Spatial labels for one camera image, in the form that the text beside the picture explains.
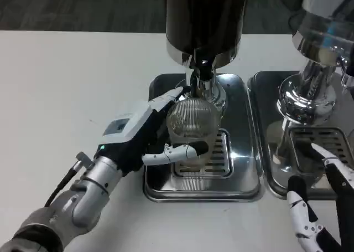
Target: robotic hand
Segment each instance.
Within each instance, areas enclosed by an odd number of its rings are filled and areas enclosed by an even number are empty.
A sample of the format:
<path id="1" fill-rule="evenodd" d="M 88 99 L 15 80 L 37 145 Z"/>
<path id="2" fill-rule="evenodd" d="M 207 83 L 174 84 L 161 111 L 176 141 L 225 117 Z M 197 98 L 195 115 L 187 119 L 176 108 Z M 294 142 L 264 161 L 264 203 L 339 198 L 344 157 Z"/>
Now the robotic hand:
<path id="1" fill-rule="evenodd" d="M 332 237 L 308 204 L 305 181 L 292 176 L 288 183 L 287 199 L 296 237 L 306 252 L 354 251 L 354 170 L 335 155 L 314 144 L 299 142 L 296 147 L 305 156 L 323 162 L 331 187 L 337 194 L 337 216 L 341 243 Z"/>
<path id="2" fill-rule="evenodd" d="M 138 171 L 144 164 L 169 164 L 206 153 L 207 143 L 195 142 L 165 145 L 160 154 L 146 154 L 148 146 L 157 141 L 169 109 L 187 91 L 188 87 L 170 90 L 150 102 L 141 102 L 133 113 L 124 113 L 111 122 L 93 161 L 80 152 L 44 208 L 32 213 L 0 252 L 62 252 L 75 237 L 95 227 L 111 192 L 126 174 Z M 80 180 L 54 200 L 82 167 L 86 172 Z"/>

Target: stainless steel drip tray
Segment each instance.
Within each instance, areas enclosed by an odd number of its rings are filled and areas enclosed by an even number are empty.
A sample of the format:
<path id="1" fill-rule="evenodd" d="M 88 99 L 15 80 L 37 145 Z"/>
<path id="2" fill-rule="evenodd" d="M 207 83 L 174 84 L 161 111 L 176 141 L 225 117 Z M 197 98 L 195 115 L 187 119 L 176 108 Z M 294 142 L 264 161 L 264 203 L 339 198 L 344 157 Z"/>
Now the stainless steel drip tray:
<path id="1" fill-rule="evenodd" d="M 354 101 L 349 92 L 343 93 L 340 76 L 334 74 L 332 86 L 337 101 L 328 122 L 321 127 L 290 127 L 284 135 L 283 117 L 276 105 L 279 87 L 284 79 L 296 73 L 298 72 L 263 71 L 248 82 L 264 175 L 269 189 L 278 197 L 286 196 L 289 178 L 300 175 L 308 184 L 310 199 L 334 199 L 336 195 L 327 181 L 323 167 L 298 154 L 294 142 L 297 139 L 316 142 L 338 155 L 344 163 L 353 166 L 352 151 L 347 138 L 354 129 Z"/>
<path id="2" fill-rule="evenodd" d="M 150 85 L 149 98 L 175 88 L 184 79 L 184 74 L 158 76 Z M 253 155 L 254 128 L 246 88 L 241 78 L 233 74 L 218 75 L 217 81 L 226 91 L 228 106 L 210 161 L 202 169 L 180 163 L 146 167 L 143 190 L 149 199 L 250 201 L 258 195 L 259 168 Z"/>

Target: gray carpet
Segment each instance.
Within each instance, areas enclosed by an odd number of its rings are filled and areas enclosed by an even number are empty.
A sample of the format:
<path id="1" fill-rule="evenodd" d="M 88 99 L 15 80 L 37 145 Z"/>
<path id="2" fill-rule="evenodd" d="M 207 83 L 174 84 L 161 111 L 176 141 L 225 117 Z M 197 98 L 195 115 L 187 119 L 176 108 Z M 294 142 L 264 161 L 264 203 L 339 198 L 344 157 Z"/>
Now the gray carpet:
<path id="1" fill-rule="evenodd" d="M 248 0 L 243 32 L 290 33 L 280 0 Z M 164 0 L 0 0 L 0 29 L 165 32 Z"/>

